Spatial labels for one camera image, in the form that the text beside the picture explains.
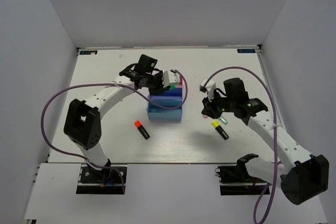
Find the yellow cap black highlighter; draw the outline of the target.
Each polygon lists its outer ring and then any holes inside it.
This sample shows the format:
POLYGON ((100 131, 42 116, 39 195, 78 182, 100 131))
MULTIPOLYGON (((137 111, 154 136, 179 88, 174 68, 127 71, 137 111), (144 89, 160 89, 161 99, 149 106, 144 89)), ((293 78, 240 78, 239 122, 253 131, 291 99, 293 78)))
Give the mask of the yellow cap black highlighter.
POLYGON ((221 127, 221 125, 216 121, 212 121, 212 126, 216 130, 216 132, 224 139, 227 140, 229 139, 228 134, 225 132, 225 130, 221 127))

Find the orange cap black highlighter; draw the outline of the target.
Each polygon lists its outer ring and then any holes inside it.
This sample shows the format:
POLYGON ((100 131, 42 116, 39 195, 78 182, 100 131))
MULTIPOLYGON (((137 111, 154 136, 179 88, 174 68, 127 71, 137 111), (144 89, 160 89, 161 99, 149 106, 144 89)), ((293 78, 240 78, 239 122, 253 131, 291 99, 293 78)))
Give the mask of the orange cap black highlighter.
POLYGON ((144 128, 144 126, 139 120, 135 121, 134 125, 146 140, 150 138, 149 133, 147 132, 147 130, 144 128))

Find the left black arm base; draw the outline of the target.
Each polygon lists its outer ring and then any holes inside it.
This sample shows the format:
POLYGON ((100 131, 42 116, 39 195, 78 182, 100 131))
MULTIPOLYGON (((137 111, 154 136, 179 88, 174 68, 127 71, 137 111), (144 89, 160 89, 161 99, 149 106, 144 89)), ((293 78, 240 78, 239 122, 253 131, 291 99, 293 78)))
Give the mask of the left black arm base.
POLYGON ((124 185, 116 170, 107 169, 96 171, 90 166, 82 165, 76 194, 77 195, 123 195, 126 187, 127 167, 114 167, 122 175, 124 185))

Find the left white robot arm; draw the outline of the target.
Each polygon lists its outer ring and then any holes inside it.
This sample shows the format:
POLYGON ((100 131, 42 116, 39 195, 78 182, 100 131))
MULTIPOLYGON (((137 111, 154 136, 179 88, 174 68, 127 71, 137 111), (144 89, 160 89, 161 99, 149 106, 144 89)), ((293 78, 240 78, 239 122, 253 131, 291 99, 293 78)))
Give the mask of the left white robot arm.
POLYGON ((74 99, 69 105, 64 133, 79 147, 98 181, 104 182, 111 175, 110 161, 99 144, 105 114, 139 89, 147 88, 150 94, 159 94, 179 83, 174 71, 158 70, 156 64, 156 59, 141 55, 137 63, 121 70, 101 91, 81 101, 74 99))

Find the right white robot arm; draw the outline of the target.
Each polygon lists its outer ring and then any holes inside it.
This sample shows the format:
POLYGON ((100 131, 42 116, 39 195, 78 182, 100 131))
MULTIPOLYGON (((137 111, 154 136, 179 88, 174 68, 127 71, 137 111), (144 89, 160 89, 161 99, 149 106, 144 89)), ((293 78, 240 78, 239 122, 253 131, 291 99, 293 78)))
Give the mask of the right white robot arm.
POLYGON ((206 93, 202 114, 219 119, 224 112, 233 113, 256 132, 278 155, 280 164, 247 154, 237 160, 237 175, 247 182, 253 177, 272 183, 276 179, 285 197, 299 205, 328 189, 329 162, 299 145, 281 126, 273 122, 267 106, 258 98, 249 98, 240 78, 224 81, 225 91, 212 80, 203 79, 199 88, 206 93))

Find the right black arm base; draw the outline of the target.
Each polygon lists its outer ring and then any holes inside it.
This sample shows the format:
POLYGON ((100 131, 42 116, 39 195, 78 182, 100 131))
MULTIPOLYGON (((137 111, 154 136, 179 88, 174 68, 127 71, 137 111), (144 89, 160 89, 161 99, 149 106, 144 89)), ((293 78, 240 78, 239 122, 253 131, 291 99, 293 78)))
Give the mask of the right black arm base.
POLYGON ((257 157, 256 154, 247 154, 239 158, 234 165, 222 165, 215 169, 221 196, 251 196, 262 193, 267 182, 250 176, 246 169, 246 163, 257 157))

